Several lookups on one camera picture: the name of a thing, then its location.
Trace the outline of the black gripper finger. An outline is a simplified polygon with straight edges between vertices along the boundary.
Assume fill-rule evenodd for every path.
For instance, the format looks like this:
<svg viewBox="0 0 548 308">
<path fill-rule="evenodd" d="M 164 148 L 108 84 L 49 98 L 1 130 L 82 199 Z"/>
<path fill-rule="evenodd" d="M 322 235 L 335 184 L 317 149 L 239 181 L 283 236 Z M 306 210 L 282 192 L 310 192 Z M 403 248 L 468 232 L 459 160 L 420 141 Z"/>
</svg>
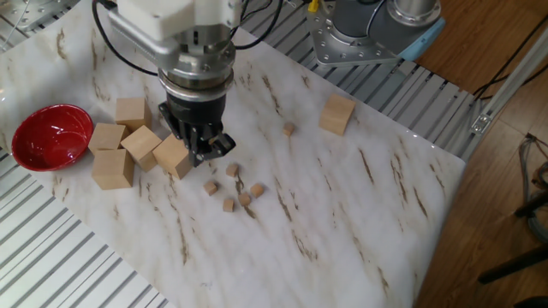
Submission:
<svg viewBox="0 0 548 308">
<path fill-rule="evenodd" d="M 223 131 L 222 123 L 212 123 L 200 128 L 198 162 L 225 156 L 235 148 L 235 141 Z"/>
<path fill-rule="evenodd" d="M 179 116 L 178 104 L 172 104 L 165 101 L 158 106 L 160 114 L 165 119 L 168 127 L 175 137 L 181 140 L 188 150 L 188 159 L 192 166 L 198 165 L 198 134 L 196 126 L 188 121 L 184 121 Z"/>
</svg>

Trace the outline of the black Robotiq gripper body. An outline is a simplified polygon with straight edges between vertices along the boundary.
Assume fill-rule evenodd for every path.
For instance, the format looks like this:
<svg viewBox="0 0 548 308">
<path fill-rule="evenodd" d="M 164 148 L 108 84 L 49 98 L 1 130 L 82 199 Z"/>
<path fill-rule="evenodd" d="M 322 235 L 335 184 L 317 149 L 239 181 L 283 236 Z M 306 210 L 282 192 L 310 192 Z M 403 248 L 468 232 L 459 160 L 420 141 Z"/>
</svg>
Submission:
<svg viewBox="0 0 548 308">
<path fill-rule="evenodd" d="M 167 101 L 179 105 L 177 110 L 179 111 L 179 116 L 184 121 L 188 121 L 193 125 L 205 125 L 222 121 L 226 105 L 226 96 L 214 100 L 195 102 L 180 99 L 168 94 Z"/>
</svg>

